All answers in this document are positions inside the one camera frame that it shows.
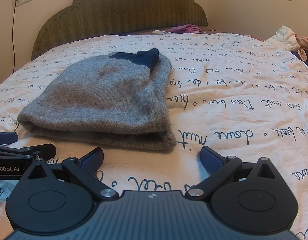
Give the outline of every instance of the dark blue fabric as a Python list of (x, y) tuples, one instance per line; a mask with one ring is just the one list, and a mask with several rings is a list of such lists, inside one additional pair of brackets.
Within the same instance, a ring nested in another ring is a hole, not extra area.
[(298, 53), (296, 51), (291, 51), (291, 53), (296, 56), (300, 61), (304, 62), (307, 66), (308, 66), (308, 63), (304, 60), (301, 59), (300, 55), (298, 55)]
[(150, 72), (153, 71), (156, 66), (159, 53), (158, 49), (150, 49), (148, 51), (140, 50), (137, 54), (118, 52), (109, 56), (110, 58), (126, 59), (137, 65), (144, 65), (149, 68)]

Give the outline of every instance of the metal screw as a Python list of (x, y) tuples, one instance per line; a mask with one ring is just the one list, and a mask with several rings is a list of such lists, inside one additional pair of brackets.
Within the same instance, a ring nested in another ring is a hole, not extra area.
[(200, 188), (191, 188), (187, 193), (192, 197), (200, 197), (204, 194), (204, 191)]
[(111, 189), (111, 188), (108, 188), (108, 189), (103, 189), (101, 192), (100, 192), (100, 195), (102, 197), (113, 197), (115, 196), (116, 194), (116, 191)]

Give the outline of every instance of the logo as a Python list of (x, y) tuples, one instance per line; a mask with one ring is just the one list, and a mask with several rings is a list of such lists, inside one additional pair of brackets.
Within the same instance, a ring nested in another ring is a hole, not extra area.
[(19, 171), (19, 167), (12, 168), (11, 166), (9, 167), (2, 166), (0, 167), (0, 171)]
[(150, 197), (151, 199), (153, 199), (153, 198), (156, 198), (157, 195), (156, 195), (155, 193), (151, 193), (151, 194), (148, 195), (148, 197)]

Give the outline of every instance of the bed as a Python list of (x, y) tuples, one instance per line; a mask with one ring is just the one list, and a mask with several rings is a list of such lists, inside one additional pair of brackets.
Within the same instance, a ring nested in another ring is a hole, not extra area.
[[(19, 135), (10, 146), (53, 143), (57, 155), (50, 163), (79, 158), (99, 146), (33, 137), (17, 116), (75, 62), (157, 48), (172, 64), (166, 104), (177, 146), (171, 151), (102, 146), (105, 159), (96, 176), (119, 193), (185, 192), (208, 177), (198, 159), (204, 145), (245, 162), (266, 156), (299, 203), (292, 232), (308, 239), (308, 67), (279, 43), (239, 34), (126, 35), (207, 25), (207, 19), (193, 0), (132, 0), (131, 6), (114, 1), (74, 0), (52, 16), (37, 36), (32, 61), (0, 85), (0, 132)], [(16, 183), (0, 180), (0, 240), (12, 232), (4, 207)]]

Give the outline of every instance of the gray plastic panel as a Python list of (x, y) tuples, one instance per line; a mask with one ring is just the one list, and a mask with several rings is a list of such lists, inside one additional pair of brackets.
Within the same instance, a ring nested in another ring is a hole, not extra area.
[(8, 240), (296, 240), (290, 231), (251, 236), (218, 222), (202, 201), (181, 191), (125, 191), (123, 197), (101, 203), (94, 215), (71, 232), (32, 236), (15, 231)]

